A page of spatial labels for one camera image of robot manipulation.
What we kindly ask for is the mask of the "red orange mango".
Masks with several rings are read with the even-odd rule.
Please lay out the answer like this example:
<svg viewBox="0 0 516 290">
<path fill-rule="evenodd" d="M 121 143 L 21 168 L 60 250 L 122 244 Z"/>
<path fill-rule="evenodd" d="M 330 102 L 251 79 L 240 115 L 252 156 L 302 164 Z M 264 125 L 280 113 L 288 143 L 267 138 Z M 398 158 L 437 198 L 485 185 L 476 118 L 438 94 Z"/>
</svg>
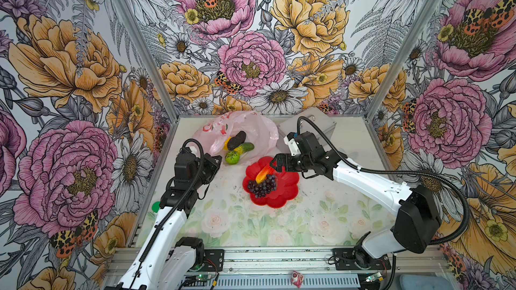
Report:
<svg viewBox="0 0 516 290">
<path fill-rule="evenodd" d="M 275 173 L 275 170 L 273 168 L 271 168 L 270 165 L 266 165 L 257 174 L 257 176 L 255 177 L 255 181 L 257 184 L 261 184 L 267 179 L 268 176 L 273 175 L 274 173 Z"/>
</svg>

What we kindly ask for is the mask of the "dark grape bunch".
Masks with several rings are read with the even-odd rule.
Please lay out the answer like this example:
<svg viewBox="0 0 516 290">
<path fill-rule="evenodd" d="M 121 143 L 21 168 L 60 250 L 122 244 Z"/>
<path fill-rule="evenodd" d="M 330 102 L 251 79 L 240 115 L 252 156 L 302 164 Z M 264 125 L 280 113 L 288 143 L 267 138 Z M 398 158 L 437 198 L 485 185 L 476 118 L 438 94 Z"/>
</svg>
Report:
<svg viewBox="0 0 516 290">
<path fill-rule="evenodd" d="M 264 198 L 273 191 L 276 191 L 278 180 L 275 175 L 267 175 L 262 182 L 258 183 L 257 181 L 251 180 L 246 183 L 245 186 L 256 198 Z"/>
</svg>

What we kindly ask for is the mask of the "green orange papaya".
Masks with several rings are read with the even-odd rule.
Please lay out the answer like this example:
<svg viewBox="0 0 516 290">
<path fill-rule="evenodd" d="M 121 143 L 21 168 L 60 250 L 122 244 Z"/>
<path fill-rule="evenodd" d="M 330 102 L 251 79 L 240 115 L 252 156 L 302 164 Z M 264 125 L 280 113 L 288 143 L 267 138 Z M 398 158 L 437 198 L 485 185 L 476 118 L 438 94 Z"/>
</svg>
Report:
<svg viewBox="0 0 516 290">
<path fill-rule="evenodd" d="M 244 142 L 240 146 L 236 147 L 233 151 L 238 155 L 243 155 L 255 149 L 255 146 L 251 142 Z"/>
</svg>

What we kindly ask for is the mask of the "pink plastic bag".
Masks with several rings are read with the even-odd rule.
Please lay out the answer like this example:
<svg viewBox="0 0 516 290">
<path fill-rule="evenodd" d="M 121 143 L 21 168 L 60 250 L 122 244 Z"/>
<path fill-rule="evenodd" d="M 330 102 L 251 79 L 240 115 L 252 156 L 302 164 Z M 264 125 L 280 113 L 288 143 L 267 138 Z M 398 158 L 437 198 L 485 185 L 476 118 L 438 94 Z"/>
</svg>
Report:
<svg viewBox="0 0 516 290">
<path fill-rule="evenodd" d="M 243 155 L 246 162 L 254 162 L 275 149 L 279 138 L 278 129 L 271 119 L 256 111 L 232 111 L 212 119 L 198 129 L 193 138 L 212 156 L 224 156 L 226 141 L 238 133 L 246 133 L 246 142 L 255 148 Z"/>
</svg>

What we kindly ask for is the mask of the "green apple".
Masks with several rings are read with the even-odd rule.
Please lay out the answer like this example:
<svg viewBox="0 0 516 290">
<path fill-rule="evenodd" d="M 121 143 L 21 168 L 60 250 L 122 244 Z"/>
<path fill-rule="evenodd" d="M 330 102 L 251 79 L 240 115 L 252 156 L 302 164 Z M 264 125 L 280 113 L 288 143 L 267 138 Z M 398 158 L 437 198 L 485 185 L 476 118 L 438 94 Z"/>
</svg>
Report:
<svg viewBox="0 0 516 290">
<path fill-rule="evenodd" d="M 240 157 L 237 151 L 231 150 L 226 154 L 225 161 L 228 165 L 237 165 L 240 161 Z"/>
</svg>

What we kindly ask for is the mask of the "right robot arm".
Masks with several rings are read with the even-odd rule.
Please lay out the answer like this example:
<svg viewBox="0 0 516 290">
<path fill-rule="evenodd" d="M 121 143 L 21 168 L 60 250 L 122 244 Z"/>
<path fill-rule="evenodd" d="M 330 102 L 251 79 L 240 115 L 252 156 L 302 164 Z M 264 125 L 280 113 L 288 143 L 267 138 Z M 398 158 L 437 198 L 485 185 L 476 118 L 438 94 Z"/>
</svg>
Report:
<svg viewBox="0 0 516 290">
<path fill-rule="evenodd" d="M 392 227 L 364 234 L 353 247 L 349 262 L 367 269 L 388 253 L 425 252 L 441 225 L 429 190 L 391 181 L 385 177 L 386 172 L 374 173 L 360 167 L 335 148 L 325 150 L 310 132 L 291 133 L 286 144 L 290 151 L 275 155 L 270 162 L 277 172 L 314 171 L 317 176 L 354 188 L 395 216 Z"/>
</svg>

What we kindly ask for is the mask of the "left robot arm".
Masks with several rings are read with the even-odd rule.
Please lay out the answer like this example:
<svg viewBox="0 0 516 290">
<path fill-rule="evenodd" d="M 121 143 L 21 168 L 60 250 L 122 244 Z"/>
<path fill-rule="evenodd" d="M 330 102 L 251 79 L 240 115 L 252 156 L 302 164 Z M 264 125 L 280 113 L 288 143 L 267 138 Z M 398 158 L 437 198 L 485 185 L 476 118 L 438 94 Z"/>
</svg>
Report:
<svg viewBox="0 0 516 290">
<path fill-rule="evenodd" d="M 175 176 L 161 197 L 156 222 L 144 245 L 119 282 L 105 289 L 177 289 L 187 272 L 202 264 L 202 239 L 176 238 L 200 198 L 198 189 L 212 182 L 222 162 L 221 156 L 198 157 L 194 147 L 180 150 Z"/>
</svg>

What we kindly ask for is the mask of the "red flower-shaped plate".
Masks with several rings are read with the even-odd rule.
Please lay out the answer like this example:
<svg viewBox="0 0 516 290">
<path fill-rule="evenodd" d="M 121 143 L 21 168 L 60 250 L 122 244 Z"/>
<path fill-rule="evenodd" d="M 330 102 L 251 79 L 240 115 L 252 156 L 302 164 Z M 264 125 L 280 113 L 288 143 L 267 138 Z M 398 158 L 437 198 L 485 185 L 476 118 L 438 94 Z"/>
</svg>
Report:
<svg viewBox="0 0 516 290">
<path fill-rule="evenodd" d="M 256 180 L 256 178 L 259 176 L 259 173 L 263 169 L 269 166 L 272 159 L 272 157 L 262 157 L 257 162 L 249 165 L 245 170 L 245 178 L 243 180 L 242 186 L 249 194 L 250 200 L 255 205 L 269 206 L 270 208 L 279 209 L 285 206 L 288 201 L 297 197 L 299 192 L 298 183 L 300 181 L 300 176 L 298 173 L 291 173 L 286 171 L 278 173 L 274 169 L 272 169 L 270 172 L 267 172 L 269 176 L 276 177 L 276 188 L 272 188 L 269 193 L 262 193 L 263 197 L 259 196 L 260 191 L 253 192 L 249 188 L 249 184 Z"/>
</svg>

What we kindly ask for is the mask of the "green capped white bottle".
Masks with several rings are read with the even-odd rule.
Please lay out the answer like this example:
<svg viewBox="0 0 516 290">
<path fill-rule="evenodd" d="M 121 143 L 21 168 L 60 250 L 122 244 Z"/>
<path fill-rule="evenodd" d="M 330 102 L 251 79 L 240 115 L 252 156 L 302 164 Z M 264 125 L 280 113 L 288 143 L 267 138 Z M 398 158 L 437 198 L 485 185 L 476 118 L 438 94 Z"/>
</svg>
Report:
<svg viewBox="0 0 516 290">
<path fill-rule="evenodd" d="M 154 212 L 154 213 L 157 213 L 159 211 L 160 207 L 159 207 L 159 202 L 156 201 L 154 202 L 154 204 L 151 206 L 151 210 Z"/>
</svg>

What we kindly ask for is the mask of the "silver metal case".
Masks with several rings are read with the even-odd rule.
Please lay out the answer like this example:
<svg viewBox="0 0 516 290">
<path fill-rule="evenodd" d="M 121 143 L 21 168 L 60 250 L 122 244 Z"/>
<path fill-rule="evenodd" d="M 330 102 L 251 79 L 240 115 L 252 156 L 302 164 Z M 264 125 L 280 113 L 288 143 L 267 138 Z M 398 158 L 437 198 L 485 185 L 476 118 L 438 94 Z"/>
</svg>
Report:
<svg viewBox="0 0 516 290">
<path fill-rule="evenodd" d="M 320 109 L 311 107 L 298 115 L 294 115 L 291 118 L 278 124 L 279 138 L 276 147 L 283 153 L 287 153 L 288 146 L 285 143 L 285 137 L 291 132 L 297 132 L 298 118 L 304 116 L 312 121 L 319 127 L 320 130 L 326 135 L 327 138 L 331 138 L 336 127 L 336 122 L 328 115 L 324 114 Z"/>
</svg>

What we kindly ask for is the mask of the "green circuit board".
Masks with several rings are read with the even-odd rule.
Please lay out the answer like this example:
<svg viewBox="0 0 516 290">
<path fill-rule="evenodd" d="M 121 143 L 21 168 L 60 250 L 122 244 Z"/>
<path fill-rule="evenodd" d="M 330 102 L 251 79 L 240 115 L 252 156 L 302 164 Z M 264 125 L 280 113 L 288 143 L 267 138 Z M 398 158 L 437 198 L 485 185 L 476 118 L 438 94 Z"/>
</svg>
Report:
<svg viewBox="0 0 516 290">
<path fill-rule="evenodd" d="M 215 277 L 215 274 L 190 275 L 185 278 L 185 281 L 187 282 L 187 286 L 205 287 L 211 285 Z"/>
</svg>

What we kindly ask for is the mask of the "small pink red object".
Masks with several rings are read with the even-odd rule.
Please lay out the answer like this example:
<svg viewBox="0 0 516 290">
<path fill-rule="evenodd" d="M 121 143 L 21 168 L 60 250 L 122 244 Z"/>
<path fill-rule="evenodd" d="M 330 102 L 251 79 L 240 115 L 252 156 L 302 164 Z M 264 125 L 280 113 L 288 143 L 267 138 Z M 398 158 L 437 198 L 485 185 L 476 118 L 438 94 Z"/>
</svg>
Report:
<svg viewBox="0 0 516 290">
<path fill-rule="evenodd" d="M 290 277 L 291 284 L 300 289 L 304 283 L 304 275 L 298 271 L 293 271 Z"/>
</svg>

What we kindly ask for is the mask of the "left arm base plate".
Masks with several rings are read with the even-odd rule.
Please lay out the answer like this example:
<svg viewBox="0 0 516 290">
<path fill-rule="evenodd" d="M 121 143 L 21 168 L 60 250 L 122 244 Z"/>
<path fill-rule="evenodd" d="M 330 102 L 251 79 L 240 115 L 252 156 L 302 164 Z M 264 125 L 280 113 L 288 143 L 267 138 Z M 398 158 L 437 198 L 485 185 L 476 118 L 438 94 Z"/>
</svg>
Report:
<svg viewBox="0 0 516 290">
<path fill-rule="evenodd" d="M 194 266 L 189 272 L 222 272 L 224 267 L 223 249 L 207 249 L 204 250 L 202 256 L 197 256 Z"/>
</svg>

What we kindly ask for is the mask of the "aluminium front rail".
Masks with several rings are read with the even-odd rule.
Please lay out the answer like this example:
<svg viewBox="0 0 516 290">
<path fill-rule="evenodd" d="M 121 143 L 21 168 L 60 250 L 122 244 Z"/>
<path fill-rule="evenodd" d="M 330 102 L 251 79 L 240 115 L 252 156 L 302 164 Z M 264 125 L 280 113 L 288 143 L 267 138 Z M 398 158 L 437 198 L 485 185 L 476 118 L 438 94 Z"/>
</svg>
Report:
<svg viewBox="0 0 516 290">
<path fill-rule="evenodd" d="M 226 247 L 221 275 L 290 275 L 302 274 L 372 273 L 373 271 L 338 271 L 329 262 L 336 246 L 286 247 Z M 392 266 L 393 255 L 388 254 Z M 418 255 L 399 252 L 396 255 L 397 273 L 431 275 L 448 273 L 447 262 L 437 246 L 430 246 Z"/>
</svg>

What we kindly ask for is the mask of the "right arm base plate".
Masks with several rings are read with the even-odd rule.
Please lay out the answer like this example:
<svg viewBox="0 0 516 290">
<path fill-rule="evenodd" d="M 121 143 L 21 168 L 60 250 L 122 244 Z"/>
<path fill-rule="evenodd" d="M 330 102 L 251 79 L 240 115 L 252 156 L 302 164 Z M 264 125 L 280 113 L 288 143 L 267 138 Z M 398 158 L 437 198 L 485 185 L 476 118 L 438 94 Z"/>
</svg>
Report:
<svg viewBox="0 0 516 290">
<path fill-rule="evenodd" d="M 374 259 L 364 251 L 349 247 L 333 248 L 329 262 L 338 271 L 387 271 L 392 267 L 387 255 Z"/>
</svg>

